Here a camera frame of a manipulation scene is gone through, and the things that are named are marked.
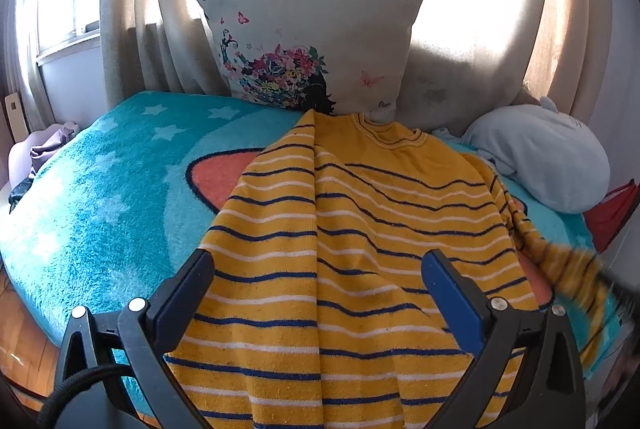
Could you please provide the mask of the yellow striped small shirt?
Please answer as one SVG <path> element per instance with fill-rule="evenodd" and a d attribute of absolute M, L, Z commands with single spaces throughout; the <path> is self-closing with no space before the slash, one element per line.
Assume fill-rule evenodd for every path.
<path fill-rule="evenodd" d="M 168 364 L 216 428 L 421 428 L 472 357 L 421 279 L 440 250 L 535 310 L 530 261 L 588 319 L 612 315 L 592 251 L 547 241 L 500 177 L 398 124 L 306 113 L 244 170 L 206 232 L 216 274 Z"/>

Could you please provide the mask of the red cushion at bedside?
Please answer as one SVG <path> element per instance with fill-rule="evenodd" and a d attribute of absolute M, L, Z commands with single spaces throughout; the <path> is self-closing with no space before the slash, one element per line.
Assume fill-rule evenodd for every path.
<path fill-rule="evenodd" d="M 606 193 L 602 201 L 584 213 L 594 248 L 603 253 L 639 206 L 639 184 L 634 179 Z"/>

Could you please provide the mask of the teal fleece cartoon blanket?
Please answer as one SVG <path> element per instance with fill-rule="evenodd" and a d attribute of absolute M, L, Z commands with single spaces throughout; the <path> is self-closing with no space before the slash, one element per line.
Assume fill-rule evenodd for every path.
<path fill-rule="evenodd" d="M 60 342 L 76 305 L 104 312 L 151 295 L 203 247 L 248 165 L 305 114 L 142 92 L 81 131 L 1 230 L 6 270 L 43 331 Z M 564 301 L 579 347 L 588 319 Z"/>

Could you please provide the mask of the light grey plush pillow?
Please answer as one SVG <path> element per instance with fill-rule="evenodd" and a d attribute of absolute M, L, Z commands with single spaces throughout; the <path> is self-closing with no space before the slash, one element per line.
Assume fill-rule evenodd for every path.
<path fill-rule="evenodd" d="M 582 214 L 608 192 L 611 168 L 605 149 L 588 126 L 560 112 L 549 98 L 538 105 L 496 108 L 460 137 L 446 128 L 433 134 L 472 149 L 499 174 L 562 214 Z"/>

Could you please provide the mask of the black jacket on chair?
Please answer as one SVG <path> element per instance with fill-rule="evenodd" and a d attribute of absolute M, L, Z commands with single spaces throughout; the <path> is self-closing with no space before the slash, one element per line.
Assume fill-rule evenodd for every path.
<path fill-rule="evenodd" d="M 35 177 L 33 175 L 28 175 L 25 177 L 17 186 L 9 193 L 8 203 L 9 203 L 9 212 L 13 212 L 16 205 L 21 201 L 21 199 L 25 196 L 25 194 L 32 187 L 32 182 L 34 182 Z"/>

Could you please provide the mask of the purple garment on chair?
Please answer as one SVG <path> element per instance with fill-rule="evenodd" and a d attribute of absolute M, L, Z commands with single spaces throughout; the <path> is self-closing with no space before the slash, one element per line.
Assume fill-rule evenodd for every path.
<path fill-rule="evenodd" d="M 42 166 L 60 149 L 76 137 L 80 127 L 74 122 L 54 124 L 46 130 L 36 131 L 27 138 L 30 158 L 29 175 L 34 178 Z"/>

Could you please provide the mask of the pink desk chair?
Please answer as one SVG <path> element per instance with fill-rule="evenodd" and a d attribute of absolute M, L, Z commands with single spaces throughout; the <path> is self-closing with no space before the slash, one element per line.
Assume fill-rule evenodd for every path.
<path fill-rule="evenodd" d="M 25 140 L 12 146 L 8 158 L 11 188 L 15 188 L 18 183 L 21 183 L 29 175 L 29 171 L 32 169 L 32 157 L 30 157 L 32 147 L 43 145 L 55 130 L 56 125 L 52 125 L 47 129 L 34 131 Z"/>

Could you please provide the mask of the cardboard panel by window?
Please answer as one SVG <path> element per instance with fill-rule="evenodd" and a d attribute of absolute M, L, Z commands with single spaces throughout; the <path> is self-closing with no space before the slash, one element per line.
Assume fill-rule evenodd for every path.
<path fill-rule="evenodd" d="M 29 129 L 24 114 L 20 93 L 13 92 L 4 98 L 6 103 L 6 117 L 9 119 L 14 142 L 22 142 L 27 139 Z"/>

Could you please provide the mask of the white floral butterfly pillow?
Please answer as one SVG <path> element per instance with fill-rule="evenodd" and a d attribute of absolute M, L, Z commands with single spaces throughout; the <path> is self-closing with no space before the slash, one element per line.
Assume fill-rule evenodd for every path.
<path fill-rule="evenodd" d="M 423 0 L 198 0 L 232 97 L 388 123 Z"/>

